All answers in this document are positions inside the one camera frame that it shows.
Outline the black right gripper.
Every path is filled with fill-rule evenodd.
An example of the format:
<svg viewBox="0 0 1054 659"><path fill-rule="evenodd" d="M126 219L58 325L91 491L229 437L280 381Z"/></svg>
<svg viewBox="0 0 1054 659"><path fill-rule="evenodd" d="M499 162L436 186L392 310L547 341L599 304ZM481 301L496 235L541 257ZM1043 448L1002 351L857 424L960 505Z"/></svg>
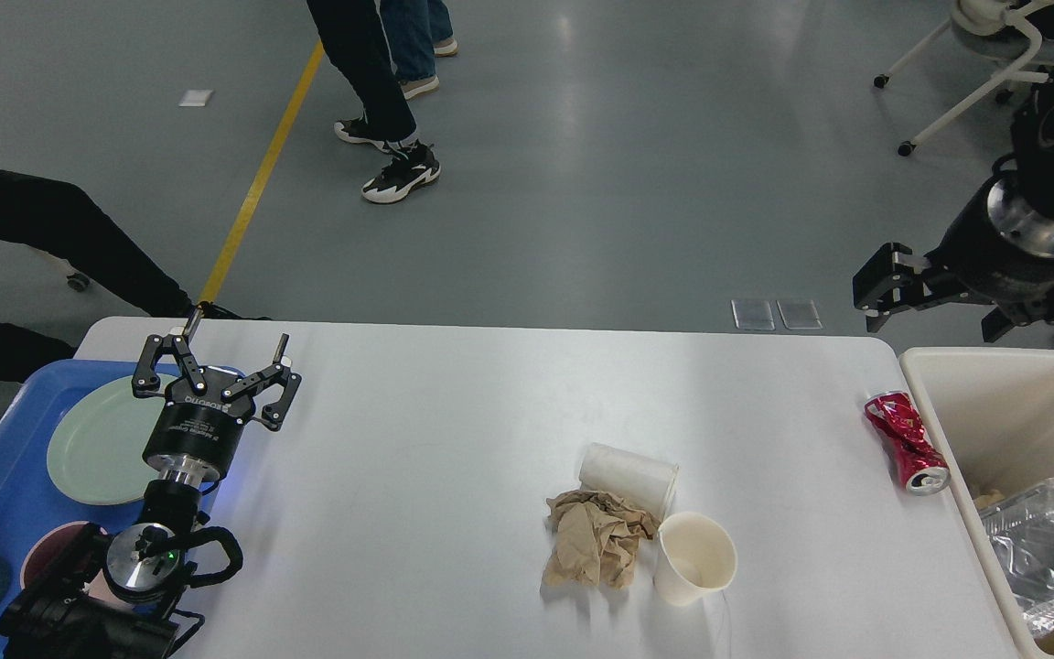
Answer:
<svg viewBox="0 0 1054 659"><path fill-rule="evenodd" d="M853 276L852 296L870 333L895 314L945 303L995 306L980 321L985 343L1030 322L1054 325L1054 218L1024 199L1017 174L999 172L925 257L882 243Z"/></svg>

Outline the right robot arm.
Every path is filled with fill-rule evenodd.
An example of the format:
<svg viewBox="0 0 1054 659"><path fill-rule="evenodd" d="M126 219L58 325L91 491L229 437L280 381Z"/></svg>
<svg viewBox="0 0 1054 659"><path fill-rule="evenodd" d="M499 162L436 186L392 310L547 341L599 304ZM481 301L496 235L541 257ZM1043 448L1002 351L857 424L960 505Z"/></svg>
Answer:
<svg viewBox="0 0 1054 659"><path fill-rule="evenodd" d="M983 341L1016 327L1054 326L1054 67L1034 84L1011 124L1011 153L928 254L883 243L852 280L868 332L905 311L958 303L987 306Z"/></svg>

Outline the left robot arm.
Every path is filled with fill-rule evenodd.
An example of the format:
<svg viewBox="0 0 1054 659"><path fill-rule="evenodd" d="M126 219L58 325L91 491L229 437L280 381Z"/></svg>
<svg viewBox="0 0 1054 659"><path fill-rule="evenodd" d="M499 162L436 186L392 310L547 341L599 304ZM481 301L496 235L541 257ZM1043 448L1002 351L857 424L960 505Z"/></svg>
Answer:
<svg viewBox="0 0 1054 659"><path fill-rule="evenodd" d="M191 351L200 308L177 334L150 335L131 376L137 399L160 399L143 460L157 476L121 534L87 523L5 606L5 658L170 658L204 625L182 610L189 589L242 570L237 538L213 525L202 498L229 474L245 429L284 425L302 377L285 355L248 374L200 364Z"/></svg>

